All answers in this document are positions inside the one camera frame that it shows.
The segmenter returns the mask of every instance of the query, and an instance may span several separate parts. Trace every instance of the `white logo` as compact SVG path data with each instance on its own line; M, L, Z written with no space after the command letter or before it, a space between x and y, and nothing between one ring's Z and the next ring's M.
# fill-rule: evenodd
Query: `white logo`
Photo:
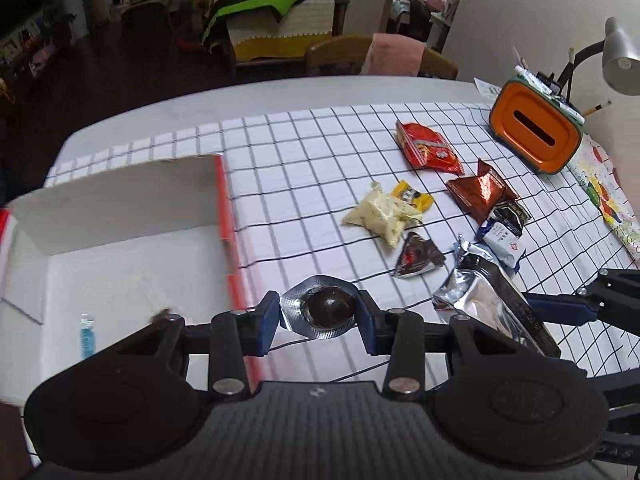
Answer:
M309 395L313 395L317 399L318 397L324 395L325 393L326 393L326 390L323 387L318 386L315 390L311 390L309 392Z

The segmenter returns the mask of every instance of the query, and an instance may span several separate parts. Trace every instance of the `silver lamp head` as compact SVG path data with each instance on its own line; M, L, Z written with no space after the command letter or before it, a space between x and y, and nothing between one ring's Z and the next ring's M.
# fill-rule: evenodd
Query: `silver lamp head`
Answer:
M616 18L609 18L604 29L604 81L620 94L640 95L640 55L634 42L620 27Z

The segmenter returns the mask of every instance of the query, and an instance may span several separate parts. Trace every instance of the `dark wooden floor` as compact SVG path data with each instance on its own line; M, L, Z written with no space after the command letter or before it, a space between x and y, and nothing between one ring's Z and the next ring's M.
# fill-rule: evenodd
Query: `dark wooden floor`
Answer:
M8 199L41 187L66 138L89 124L194 92L303 75L302 64L284 64L232 78L221 54L183 52L170 32L105 25L60 52L9 117Z

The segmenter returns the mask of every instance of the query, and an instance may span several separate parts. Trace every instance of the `ribbed black surface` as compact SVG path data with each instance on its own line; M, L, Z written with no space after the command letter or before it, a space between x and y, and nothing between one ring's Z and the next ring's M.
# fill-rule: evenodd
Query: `ribbed black surface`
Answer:
M548 473L498 469L463 454L420 406L383 399L374 383L264 383L222 404L190 443L149 466L111 474L47 463L34 480L593 479L589 463Z

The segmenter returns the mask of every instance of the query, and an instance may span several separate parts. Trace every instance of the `lamp arm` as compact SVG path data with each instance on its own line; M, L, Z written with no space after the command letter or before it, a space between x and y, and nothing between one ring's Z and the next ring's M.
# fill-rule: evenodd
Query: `lamp arm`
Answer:
M585 59L589 59L591 56L595 56L596 54L601 53L603 49L604 40L599 41L598 43L594 43L578 52L575 55L575 62L573 64L571 64L570 62L567 63L564 67L564 70L562 70L560 77L558 78L558 85L560 85L560 89L562 90L567 81L569 81L569 78L574 73L575 67L580 65L580 63L582 63Z

